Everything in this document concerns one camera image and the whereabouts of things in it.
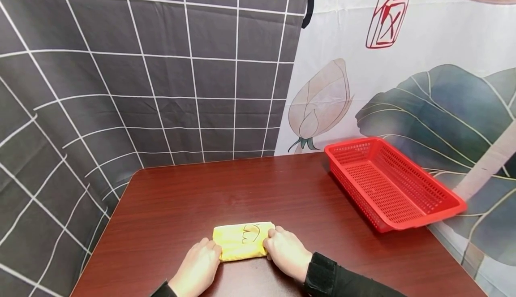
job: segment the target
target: hand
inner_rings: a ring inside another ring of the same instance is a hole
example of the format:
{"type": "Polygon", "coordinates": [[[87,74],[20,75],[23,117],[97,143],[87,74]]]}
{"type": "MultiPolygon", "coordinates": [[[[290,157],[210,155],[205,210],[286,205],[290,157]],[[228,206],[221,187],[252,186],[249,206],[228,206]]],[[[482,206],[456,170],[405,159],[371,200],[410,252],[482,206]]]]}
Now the hand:
{"type": "Polygon", "coordinates": [[[204,238],[194,244],[168,285],[177,297],[198,297],[215,279],[223,249],[215,242],[204,238]]]}
{"type": "Polygon", "coordinates": [[[272,259],[286,275],[304,283],[312,253],[305,249],[294,233],[281,226],[270,229],[268,235],[263,240],[263,246],[269,253],[267,259],[272,259]]]}

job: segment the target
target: black sleeve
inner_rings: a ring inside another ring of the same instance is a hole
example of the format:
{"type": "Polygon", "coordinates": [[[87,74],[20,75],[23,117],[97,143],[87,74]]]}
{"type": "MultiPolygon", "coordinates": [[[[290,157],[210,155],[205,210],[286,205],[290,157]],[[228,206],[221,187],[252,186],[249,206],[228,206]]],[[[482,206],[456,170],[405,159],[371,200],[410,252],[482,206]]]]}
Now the black sleeve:
{"type": "Polygon", "coordinates": [[[172,288],[165,281],[162,285],[150,295],[150,297],[177,297],[172,288]]]}
{"type": "Polygon", "coordinates": [[[384,284],[344,269],[317,252],[308,266],[305,290],[312,297],[405,297],[384,284]]]}

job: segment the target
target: green leaf illustration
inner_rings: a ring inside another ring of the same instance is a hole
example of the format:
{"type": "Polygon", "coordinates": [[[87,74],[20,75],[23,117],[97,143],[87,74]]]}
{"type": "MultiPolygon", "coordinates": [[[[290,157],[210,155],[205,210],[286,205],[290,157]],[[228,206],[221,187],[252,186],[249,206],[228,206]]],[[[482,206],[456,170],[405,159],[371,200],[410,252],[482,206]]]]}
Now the green leaf illustration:
{"type": "MultiPolygon", "coordinates": [[[[454,188],[516,115],[516,70],[478,77],[454,65],[414,74],[356,115],[360,132],[386,139],[454,188]]],[[[486,255],[516,266],[516,155],[445,222],[486,255]]]]}

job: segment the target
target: table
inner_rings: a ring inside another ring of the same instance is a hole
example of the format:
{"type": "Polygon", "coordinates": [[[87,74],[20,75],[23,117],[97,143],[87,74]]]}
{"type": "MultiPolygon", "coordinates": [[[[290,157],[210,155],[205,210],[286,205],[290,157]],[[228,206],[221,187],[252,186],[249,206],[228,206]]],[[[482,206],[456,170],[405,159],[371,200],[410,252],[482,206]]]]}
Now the table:
{"type": "MultiPolygon", "coordinates": [[[[485,296],[428,229],[376,233],[322,153],[140,170],[72,296],[149,296],[214,226],[263,221],[408,296],[485,296]]],[[[259,258],[221,264],[204,296],[304,295],[259,258]]]]}

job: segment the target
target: red chinese character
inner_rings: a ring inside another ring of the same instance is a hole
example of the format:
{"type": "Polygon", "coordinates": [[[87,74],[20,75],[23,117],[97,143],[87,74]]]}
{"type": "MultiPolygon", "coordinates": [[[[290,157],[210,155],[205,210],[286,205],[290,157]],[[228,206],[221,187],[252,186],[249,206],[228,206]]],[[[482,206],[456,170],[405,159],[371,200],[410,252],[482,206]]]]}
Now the red chinese character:
{"type": "Polygon", "coordinates": [[[378,0],[367,33],[367,48],[386,48],[396,42],[409,0],[378,0]]]}

